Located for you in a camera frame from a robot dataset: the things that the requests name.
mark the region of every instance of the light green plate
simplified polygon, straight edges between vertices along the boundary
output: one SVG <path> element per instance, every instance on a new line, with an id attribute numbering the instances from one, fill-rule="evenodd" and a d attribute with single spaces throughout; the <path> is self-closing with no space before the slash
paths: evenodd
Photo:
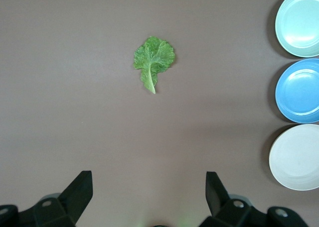
<path id="1" fill-rule="evenodd" d="M 319 55 L 319 0 L 284 0 L 275 31 L 289 53 L 299 57 Z"/>

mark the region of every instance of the screw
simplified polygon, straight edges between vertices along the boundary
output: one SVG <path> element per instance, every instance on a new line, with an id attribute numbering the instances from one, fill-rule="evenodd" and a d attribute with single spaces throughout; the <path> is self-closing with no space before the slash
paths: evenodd
<path id="1" fill-rule="evenodd" d="M 244 208 L 245 205 L 241 201 L 234 201 L 234 206 L 238 208 Z"/>
<path id="2" fill-rule="evenodd" d="M 42 203 L 42 207 L 47 207 L 47 206 L 50 206 L 52 204 L 51 201 L 45 201 Z"/>
<path id="3" fill-rule="evenodd" d="M 276 212 L 276 214 L 278 214 L 281 217 L 288 217 L 287 212 L 284 211 L 283 209 L 276 209 L 275 212 Z"/>
<path id="4" fill-rule="evenodd" d="M 3 215 L 5 213 L 7 213 L 8 211 L 9 211 L 8 208 L 4 208 L 4 209 L 0 210 L 0 215 Z"/>

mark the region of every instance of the plate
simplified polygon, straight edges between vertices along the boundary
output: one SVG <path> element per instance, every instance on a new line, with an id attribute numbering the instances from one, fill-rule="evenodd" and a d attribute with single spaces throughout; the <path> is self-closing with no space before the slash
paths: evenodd
<path id="1" fill-rule="evenodd" d="M 319 125 L 301 124 L 283 132 L 270 150 L 269 166 L 276 180 L 287 188 L 318 188 Z"/>
<path id="2" fill-rule="evenodd" d="M 291 65 L 277 82 L 275 98 L 281 113 L 291 121 L 319 121 L 319 59 Z"/>
<path id="3" fill-rule="evenodd" d="M 319 55 L 319 0 L 284 0 L 275 21 L 279 43 L 299 57 Z"/>

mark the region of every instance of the table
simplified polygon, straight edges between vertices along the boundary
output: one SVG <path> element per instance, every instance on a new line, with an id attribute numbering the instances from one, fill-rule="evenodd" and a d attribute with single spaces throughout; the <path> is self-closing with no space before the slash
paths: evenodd
<path id="1" fill-rule="evenodd" d="M 260 211 L 311 226 L 319 189 L 272 176 L 273 141 L 294 123 L 274 90 L 299 58 L 277 42 L 283 0 L 0 0 L 0 200 L 19 210 L 92 170 L 77 226 L 196 227 L 205 175 Z M 176 61 L 154 95 L 133 68 L 149 36 Z"/>

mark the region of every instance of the lettuce leaf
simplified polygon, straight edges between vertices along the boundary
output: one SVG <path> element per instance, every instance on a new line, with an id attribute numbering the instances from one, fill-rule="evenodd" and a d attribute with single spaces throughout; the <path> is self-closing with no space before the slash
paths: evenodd
<path id="1" fill-rule="evenodd" d="M 158 73 L 165 72 L 174 62 L 173 47 L 154 36 L 148 38 L 134 53 L 134 68 L 141 69 L 141 81 L 155 94 Z"/>

